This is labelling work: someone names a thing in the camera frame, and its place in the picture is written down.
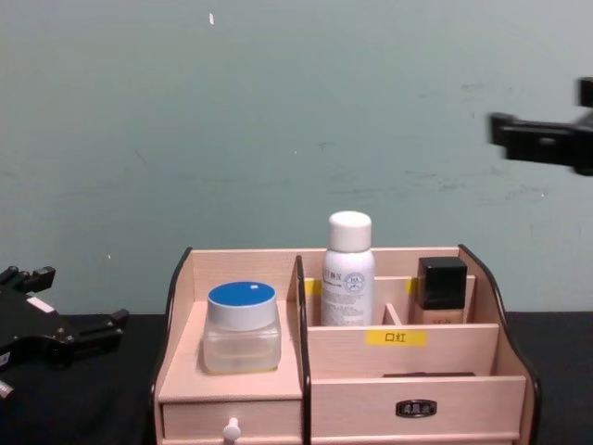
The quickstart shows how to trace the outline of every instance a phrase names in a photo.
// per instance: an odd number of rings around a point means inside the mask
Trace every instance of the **black bottle cap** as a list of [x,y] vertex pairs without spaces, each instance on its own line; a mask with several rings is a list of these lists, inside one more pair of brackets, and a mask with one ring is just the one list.
[[418,305],[426,310],[465,307],[467,265],[457,257],[420,258]]

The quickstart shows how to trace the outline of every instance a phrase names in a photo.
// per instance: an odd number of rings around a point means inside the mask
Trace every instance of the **black table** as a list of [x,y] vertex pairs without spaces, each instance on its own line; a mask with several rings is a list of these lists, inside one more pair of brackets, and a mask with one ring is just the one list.
[[[512,312],[508,319],[541,378],[539,445],[593,444],[593,312]],[[27,365],[2,374],[17,397],[0,403],[0,444],[149,444],[146,411],[164,330],[164,316],[134,315],[117,353],[67,370]]]

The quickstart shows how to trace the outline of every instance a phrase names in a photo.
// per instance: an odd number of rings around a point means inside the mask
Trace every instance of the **teal wall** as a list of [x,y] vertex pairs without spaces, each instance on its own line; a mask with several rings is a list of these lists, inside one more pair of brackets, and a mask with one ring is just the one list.
[[593,180],[505,161],[485,127],[580,114],[592,14],[0,0],[0,265],[56,266],[63,312],[162,312],[186,246],[322,246],[359,209],[377,245],[467,244],[512,310],[593,309]]

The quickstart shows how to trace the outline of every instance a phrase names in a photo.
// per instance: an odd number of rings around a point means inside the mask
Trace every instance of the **black edge trim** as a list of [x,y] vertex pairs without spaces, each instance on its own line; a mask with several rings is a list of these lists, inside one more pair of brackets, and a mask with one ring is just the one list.
[[152,378],[150,379],[150,397],[148,403],[148,413],[147,413],[147,425],[146,425],[146,438],[145,443],[157,443],[157,431],[155,429],[155,417],[154,417],[154,404],[155,404],[155,385],[157,384],[158,373],[160,371],[160,367],[163,365],[163,361],[165,360],[165,354],[167,353],[167,345],[169,344],[169,334],[170,334],[170,321],[172,316],[172,309],[173,309],[173,300],[175,296],[175,288],[177,286],[177,279],[179,278],[179,273],[187,261],[189,254],[193,248],[187,248],[183,253],[181,259],[177,263],[175,270],[173,271],[173,276],[170,279],[169,283],[169,294],[167,296],[167,305],[165,307],[165,318],[167,320],[167,327],[165,328],[165,337],[160,345],[160,350],[157,355],[157,361],[155,363],[155,368],[153,370]]
[[485,272],[486,277],[488,278],[488,282],[494,289],[494,294],[497,297],[497,304],[498,304],[498,313],[500,314],[500,321],[502,322],[502,328],[504,329],[504,333],[509,340],[509,344],[511,345],[512,350],[514,353],[519,357],[519,360],[529,373],[531,377],[531,381],[534,383],[534,415],[531,420],[531,435],[529,438],[530,445],[537,444],[537,435],[539,433],[539,416],[541,413],[541,382],[539,380],[539,376],[535,371],[533,365],[529,362],[529,360],[524,356],[521,352],[521,348],[515,342],[514,336],[509,331],[509,327],[507,325],[507,316],[506,310],[504,309],[504,303],[502,302],[502,296],[500,295],[500,289],[498,288],[497,280],[494,278],[494,275],[490,272],[490,269],[478,258],[476,257],[471,250],[469,250],[463,244],[459,244],[459,248],[465,252],[475,263],[482,268]]
[[311,444],[311,368],[309,364],[309,340],[307,335],[307,302],[305,299],[305,272],[303,259],[296,256],[296,279],[300,334],[300,360],[303,365],[303,445]]

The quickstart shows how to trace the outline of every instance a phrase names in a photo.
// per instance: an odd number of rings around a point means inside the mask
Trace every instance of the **drawer knob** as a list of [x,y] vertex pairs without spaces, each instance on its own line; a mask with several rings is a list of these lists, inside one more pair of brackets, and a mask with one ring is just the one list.
[[236,417],[229,419],[228,425],[222,430],[222,435],[225,440],[232,443],[241,437],[241,428],[239,428],[239,421]]

